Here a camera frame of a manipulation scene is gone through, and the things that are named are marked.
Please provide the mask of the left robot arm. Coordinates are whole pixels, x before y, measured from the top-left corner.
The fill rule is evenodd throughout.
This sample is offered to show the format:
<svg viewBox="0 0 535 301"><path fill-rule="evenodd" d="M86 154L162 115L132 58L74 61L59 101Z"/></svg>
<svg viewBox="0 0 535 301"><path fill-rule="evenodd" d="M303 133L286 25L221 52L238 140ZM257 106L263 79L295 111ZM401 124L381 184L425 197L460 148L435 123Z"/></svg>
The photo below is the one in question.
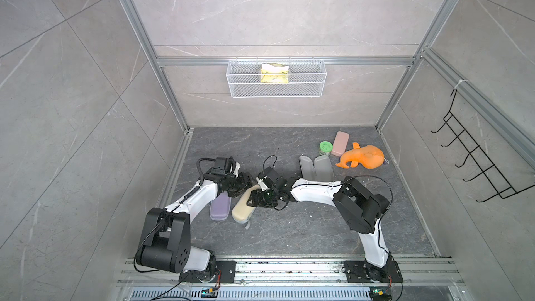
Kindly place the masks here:
<svg viewBox="0 0 535 301"><path fill-rule="evenodd" d="M134 255L135 270L197 274L201 279L215 275L216 257L207 249L191 245L191 222L213 200L227 194L234 198L254 185L254 177L240 171L232 157L202 157L196 162L199 178L181 198L164 208L147 212L142 235Z"/></svg>

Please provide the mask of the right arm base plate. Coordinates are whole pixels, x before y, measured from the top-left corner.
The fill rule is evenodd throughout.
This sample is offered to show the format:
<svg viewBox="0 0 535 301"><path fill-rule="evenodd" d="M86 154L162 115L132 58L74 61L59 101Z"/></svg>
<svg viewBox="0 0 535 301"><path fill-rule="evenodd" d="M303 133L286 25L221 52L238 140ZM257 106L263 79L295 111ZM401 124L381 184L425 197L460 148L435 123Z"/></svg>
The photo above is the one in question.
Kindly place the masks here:
<svg viewBox="0 0 535 301"><path fill-rule="evenodd" d="M395 261L388 261L383 268L367 261L344 261L341 271L348 283L403 283L403 276Z"/></svg>

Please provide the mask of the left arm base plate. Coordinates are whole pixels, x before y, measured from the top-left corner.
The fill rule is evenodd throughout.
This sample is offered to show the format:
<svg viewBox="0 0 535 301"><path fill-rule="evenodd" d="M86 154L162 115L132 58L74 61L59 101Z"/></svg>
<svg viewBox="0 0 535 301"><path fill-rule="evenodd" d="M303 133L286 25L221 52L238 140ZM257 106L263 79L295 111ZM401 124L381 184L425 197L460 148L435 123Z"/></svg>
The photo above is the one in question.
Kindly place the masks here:
<svg viewBox="0 0 535 301"><path fill-rule="evenodd" d="M183 271L180 274L181 281L191 283L215 284L232 284L235 280L236 261L220 261L210 263L205 271Z"/></svg>

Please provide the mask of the purple-lined grey sleeve case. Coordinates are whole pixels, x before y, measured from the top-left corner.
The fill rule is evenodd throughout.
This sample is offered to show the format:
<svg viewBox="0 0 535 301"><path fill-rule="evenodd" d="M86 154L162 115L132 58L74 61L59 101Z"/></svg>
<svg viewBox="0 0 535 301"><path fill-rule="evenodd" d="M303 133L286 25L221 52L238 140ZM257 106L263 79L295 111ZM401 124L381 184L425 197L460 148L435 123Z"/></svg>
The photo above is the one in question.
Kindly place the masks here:
<svg viewBox="0 0 535 301"><path fill-rule="evenodd" d="M210 219L221 222L227 219L231 210L231 197L227 192L221 193L210 203Z"/></svg>

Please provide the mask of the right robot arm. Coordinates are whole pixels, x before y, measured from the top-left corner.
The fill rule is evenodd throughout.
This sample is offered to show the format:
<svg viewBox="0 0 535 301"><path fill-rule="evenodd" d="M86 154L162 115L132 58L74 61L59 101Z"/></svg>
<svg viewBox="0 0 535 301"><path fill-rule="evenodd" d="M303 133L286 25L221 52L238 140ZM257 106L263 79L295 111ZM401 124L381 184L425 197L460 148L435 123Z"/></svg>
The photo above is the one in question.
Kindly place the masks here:
<svg viewBox="0 0 535 301"><path fill-rule="evenodd" d="M281 202L285 206L290 202L314 202L335 207L350 230L359 235L365 253L364 274L376 282L394 281L396 266L381 227L391 206L386 197L373 194L355 177L333 182L287 180L268 167L257 181L260 188L251 191L248 206L277 210Z"/></svg>

